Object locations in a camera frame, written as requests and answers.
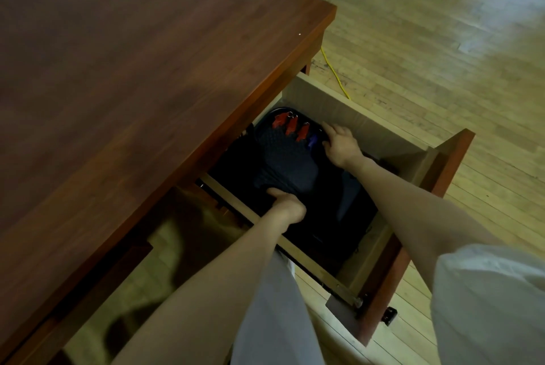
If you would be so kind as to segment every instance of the finger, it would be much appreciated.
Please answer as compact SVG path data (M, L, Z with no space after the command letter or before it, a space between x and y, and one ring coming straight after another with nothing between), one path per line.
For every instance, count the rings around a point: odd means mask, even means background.
M276 187L269 187L267 189L267 193L269 193L269 195L273 196L273 197L282 197L282 196L285 196L287 195L288 193L286 192L283 192L282 190L280 189L277 189Z
M330 140L337 135L337 132L335 131L335 129L331 127L325 121L322 121L322 127L324 128L324 131L328 135Z
M344 134L345 134L344 127L341 127L338 124L334 124L333 128L335 129L337 134L340 134L340 135L344 136Z
M329 150L331 149L331 144L329 143L329 141L322 141L322 145L324 146L324 149L325 149L325 155L329 156Z

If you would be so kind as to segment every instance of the white sleeve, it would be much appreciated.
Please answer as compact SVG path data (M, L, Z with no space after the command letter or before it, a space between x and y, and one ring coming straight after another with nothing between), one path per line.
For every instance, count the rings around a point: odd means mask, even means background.
M545 263L508 246L442 255L432 321L442 365L545 363Z

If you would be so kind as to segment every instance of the desk top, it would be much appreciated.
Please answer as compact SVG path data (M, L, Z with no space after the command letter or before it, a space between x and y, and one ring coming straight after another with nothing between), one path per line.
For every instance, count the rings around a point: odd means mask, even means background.
M0 347L334 16L321 0L0 0Z

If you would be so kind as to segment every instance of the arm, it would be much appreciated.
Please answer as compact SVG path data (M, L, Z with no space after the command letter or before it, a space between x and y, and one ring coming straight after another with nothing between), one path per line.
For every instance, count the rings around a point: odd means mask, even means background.
M378 210L432 289L437 258L472 243L500 245L496 238L453 203L434 196L378 166L362 155L348 128L323 123L330 142L325 152L337 167L363 185Z
M114 365L221 364L276 242L305 207L269 189L275 205L226 251L197 272L144 323Z

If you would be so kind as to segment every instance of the forearm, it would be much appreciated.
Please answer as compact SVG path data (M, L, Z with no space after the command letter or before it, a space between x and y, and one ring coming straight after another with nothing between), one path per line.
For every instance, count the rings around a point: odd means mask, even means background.
M219 364L233 343L261 273L289 222L269 211L185 282L115 360L124 364Z
M437 258L472 243L501 244L453 203L420 189L363 156L347 169L358 178L431 289Z

